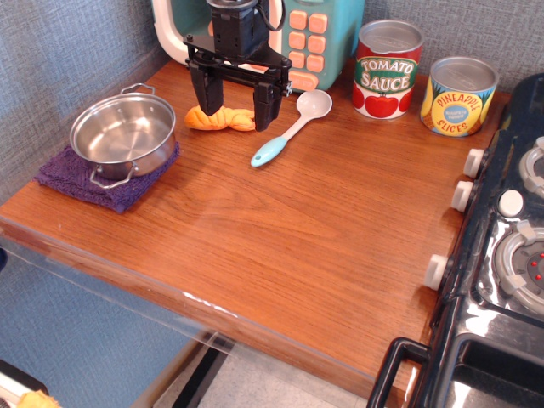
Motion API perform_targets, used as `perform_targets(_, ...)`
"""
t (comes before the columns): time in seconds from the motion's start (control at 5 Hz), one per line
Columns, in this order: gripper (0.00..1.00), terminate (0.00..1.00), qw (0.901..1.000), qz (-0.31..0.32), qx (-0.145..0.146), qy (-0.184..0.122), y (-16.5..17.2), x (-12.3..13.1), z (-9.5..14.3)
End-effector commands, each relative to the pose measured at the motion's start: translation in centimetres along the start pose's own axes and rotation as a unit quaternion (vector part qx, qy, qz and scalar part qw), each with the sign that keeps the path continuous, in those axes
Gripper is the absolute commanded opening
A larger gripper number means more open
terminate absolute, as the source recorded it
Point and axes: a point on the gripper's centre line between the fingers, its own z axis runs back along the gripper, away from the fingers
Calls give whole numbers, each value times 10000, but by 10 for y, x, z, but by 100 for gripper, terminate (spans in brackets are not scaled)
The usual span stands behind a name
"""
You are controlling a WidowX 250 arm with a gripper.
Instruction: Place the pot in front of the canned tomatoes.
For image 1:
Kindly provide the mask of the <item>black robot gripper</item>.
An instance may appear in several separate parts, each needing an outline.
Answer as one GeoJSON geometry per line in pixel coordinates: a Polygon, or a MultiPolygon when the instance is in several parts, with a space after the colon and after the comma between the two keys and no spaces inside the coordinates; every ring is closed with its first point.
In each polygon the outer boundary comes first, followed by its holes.
{"type": "Polygon", "coordinates": [[[282,95],[292,92],[290,60],[269,45],[272,25],[268,1],[209,1],[212,34],[184,36],[191,81],[201,110],[215,114],[224,102],[223,79],[254,88],[255,128],[266,130],[279,115],[282,95]]]}

